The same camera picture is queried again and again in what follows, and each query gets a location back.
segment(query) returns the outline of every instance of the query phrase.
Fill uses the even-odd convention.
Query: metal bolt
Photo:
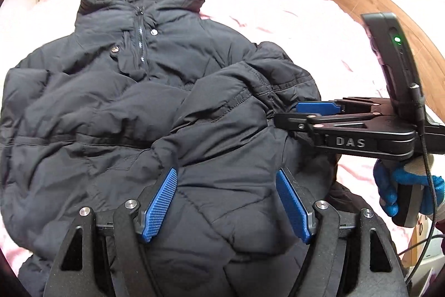
[[[367,218],[372,218],[374,216],[374,212],[371,209],[363,208],[362,213]]]
[[[86,217],[90,213],[91,209],[88,207],[83,207],[81,210],[79,210],[79,214],[83,217]]]
[[[315,206],[316,206],[318,209],[321,209],[321,210],[325,210],[325,209],[328,209],[328,208],[329,208],[329,204],[328,204],[327,202],[325,202],[324,200],[318,200],[318,201],[316,201],[316,202],[315,202]]]
[[[127,209],[133,209],[135,206],[137,206],[137,201],[134,199],[130,199],[125,202],[125,208]]]

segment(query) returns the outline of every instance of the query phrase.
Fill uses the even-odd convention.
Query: blue gripper pad
[[[295,106],[295,111],[302,113],[318,113],[321,116],[336,115],[341,112],[341,107],[335,102],[299,102]]]
[[[158,234],[162,221],[170,206],[171,199],[173,199],[176,186],[177,174],[176,170],[172,168],[145,212],[145,227],[141,235],[146,243]]]
[[[277,172],[275,183],[281,203],[288,215],[295,235],[301,238],[304,243],[308,244],[311,238],[311,233],[308,228],[308,215],[282,170]]]

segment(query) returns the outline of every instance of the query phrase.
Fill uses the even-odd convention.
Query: gloved hand
[[[428,155],[430,166],[432,167],[434,157]],[[397,163],[390,171],[382,162],[377,160],[374,165],[374,179],[379,188],[380,204],[382,209],[388,216],[393,217],[399,211],[397,205],[397,191],[392,184],[395,181],[397,184],[405,185],[424,185],[423,199],[421,203],[420,213],[424,215],[432,215],[432,197],[428,187],[428,179],[423,163],[423,158],[418,157],[406,163]],[[436,190],[437,199],[437,220],[445,219],[445,182],[441,176],[432,177],[434,188]]]

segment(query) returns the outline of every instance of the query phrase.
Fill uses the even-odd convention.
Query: blue glove
[[[392,169],[392,172],[383,165],[382,160],[379,159],[374,165],[374,179],[379,188],[379,195],[381,197],[380,204],[383,211],[388,214],[388,216],[393,217],[399,212],[399,206],[397,205],[397,190],[392,184],[392,181],[404,185],[424,185],[426,188],[424,188],[423,192],[420,213],[424,215],[432,214],[432,197],[429,191],[428,179],[426,178],[422,157],[410,160],[403,164],[397,163],[395,168]],[[440,206],[444,201],[445,196],[444,179],[440,176],[433,176],[432,180],[436,190],[437,205]]]

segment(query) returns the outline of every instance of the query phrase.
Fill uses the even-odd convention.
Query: pink bedsheet
[[[4,33],[1,85],[6,71],[44,43],[74,30],[79,0],[43,0]],[[292,60],[310,71],[324,100],[387,97],[385,81],[363,28],[330,0],[206,0],[202,17],[232,27],[252,42],[279,44]],[[27,42],[21,39],[26,21]],[[338,180],[361,195],[388,225],[397,249],[408,246],[411,230],[395,226],[379,206],[372,178],[374,159],[344,155]],[[29,252],[18,248],[0,224],[0,247],[17,273]]]

